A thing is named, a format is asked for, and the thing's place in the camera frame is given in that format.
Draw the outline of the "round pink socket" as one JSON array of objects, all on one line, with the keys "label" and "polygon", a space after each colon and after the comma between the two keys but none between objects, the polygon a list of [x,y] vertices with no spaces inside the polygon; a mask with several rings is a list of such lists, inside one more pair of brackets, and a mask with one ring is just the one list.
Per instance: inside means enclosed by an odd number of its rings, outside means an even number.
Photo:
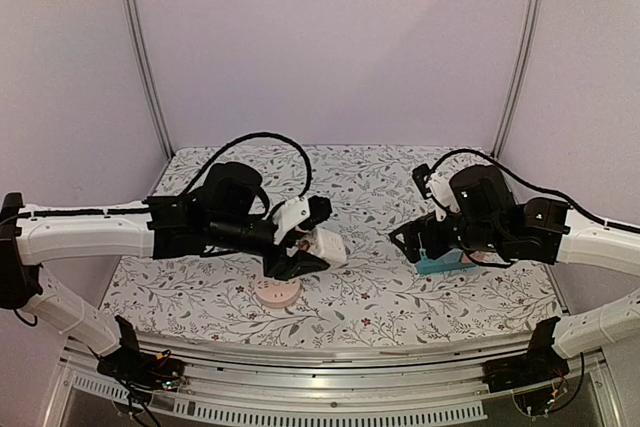
[{"label": "round pink socket", "polygon": [[257,300],[271,309],[284,309],[292,306],[300,297],[302,284],[297,279],[279,281],[264,278],[253,283]]}]

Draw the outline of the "pink cube socket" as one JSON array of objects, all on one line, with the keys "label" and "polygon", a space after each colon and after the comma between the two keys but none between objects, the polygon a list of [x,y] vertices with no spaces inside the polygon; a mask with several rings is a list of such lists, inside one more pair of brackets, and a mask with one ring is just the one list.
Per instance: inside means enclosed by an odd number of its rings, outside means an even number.
[{"label": "pink cube socket", "polygon": [[484,255],[480,253],[473,253],[471,256],[463,253],[461,255],[460,261],[463,264],[479,264],[480,261],[484,259]]}]

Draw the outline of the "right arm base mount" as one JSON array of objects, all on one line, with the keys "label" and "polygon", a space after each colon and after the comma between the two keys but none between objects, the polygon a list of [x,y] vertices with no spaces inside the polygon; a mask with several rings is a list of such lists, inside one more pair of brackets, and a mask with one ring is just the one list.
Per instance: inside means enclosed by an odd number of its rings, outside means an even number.
[{"label": "right arm base mount", "polygon": [[541,393],[518,394],[516,407],[525,415],[549,414],[555,406],[569,366],[552,348],[554,329],[560,318],[555,316],[539,322],[524,353],[489,360],[482,365],[482,382],[490,393],[503,392],[533,384],[559,380],[559,387],[548,385]]}]

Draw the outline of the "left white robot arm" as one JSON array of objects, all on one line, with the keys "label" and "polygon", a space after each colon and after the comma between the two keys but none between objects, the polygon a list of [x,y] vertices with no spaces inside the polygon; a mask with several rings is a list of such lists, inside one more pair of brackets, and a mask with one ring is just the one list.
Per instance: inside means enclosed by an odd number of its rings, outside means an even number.
[{"label": "left white robot arm", "polygon": [[8,194],[1,208],[1,306],[30,313],[84,343],[128,381],[148,373],[133,327],[107,317],[45,269],[53,260],[133,256],[174,259],[244,253],[278,281],[323,271],[327,260],[296,250],[332,214],[326,197],[302,194],[270,206],[262,177],[237,162],[215,163],[204,183],[176,196],[124,205],[45,208]]}]

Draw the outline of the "teal power strip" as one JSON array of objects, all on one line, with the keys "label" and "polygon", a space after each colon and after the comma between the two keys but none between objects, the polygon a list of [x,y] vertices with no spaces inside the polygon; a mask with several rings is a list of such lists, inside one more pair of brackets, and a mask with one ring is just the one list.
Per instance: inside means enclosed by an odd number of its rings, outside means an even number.
[{"label": "teal power strip", "polygon": [[452,249],[437,259],[433,259],[427,255],[427,251],[424,248],[421,248],[419,250],[419,260],[415,263],[415,269],[420,275],[433,275],[471,267],[471,264],[463,262],[462,258],[462,251]]}]

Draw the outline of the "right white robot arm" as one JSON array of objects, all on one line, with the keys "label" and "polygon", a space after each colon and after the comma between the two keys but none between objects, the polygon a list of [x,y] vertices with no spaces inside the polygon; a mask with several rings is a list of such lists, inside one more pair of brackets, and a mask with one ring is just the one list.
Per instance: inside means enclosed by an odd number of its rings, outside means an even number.
[{"label": "right white robot arm", "polygon": [[435,208],[393,230],[391,243],[414,265],[459,251],[469,259],[490,254],[495,268],[531,261],[638,274],[637,226],[598,218],[559,193],[517,203],[504,174],[475,164],[446,179],[427,164],[416,167],[413,180]]}]

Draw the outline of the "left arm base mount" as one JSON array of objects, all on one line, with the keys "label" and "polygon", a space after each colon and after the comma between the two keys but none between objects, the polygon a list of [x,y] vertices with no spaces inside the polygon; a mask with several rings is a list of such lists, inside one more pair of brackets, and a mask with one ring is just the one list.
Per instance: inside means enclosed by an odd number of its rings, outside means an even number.
[{"label": "left arm base mount", "polygon": [[147,423],[135,412],[137,403],[149,417],[152,426],[161,423],[149,409],[154,391],[175,391],[185,383],[186,364],[172,356],[170,349],[157,354],[140,350],[133,325],[121,316],[115,321],[119,327],[119,344],[117,349],[108,355],[99,355],[92,351],[98,361],[97,371],[115,379],[127,393],[128,415],[139,426]]}]

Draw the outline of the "white cube socket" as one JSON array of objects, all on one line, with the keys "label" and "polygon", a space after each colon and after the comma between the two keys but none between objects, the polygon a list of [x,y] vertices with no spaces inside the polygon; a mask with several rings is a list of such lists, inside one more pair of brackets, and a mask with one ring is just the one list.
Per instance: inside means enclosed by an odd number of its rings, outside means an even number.
[{"label": "white cube socket", "polygon": [[330,267],[347,263],[346,247],[342,237],[330,230],[316,227],[298,241],[298,249],[326,261]]}]

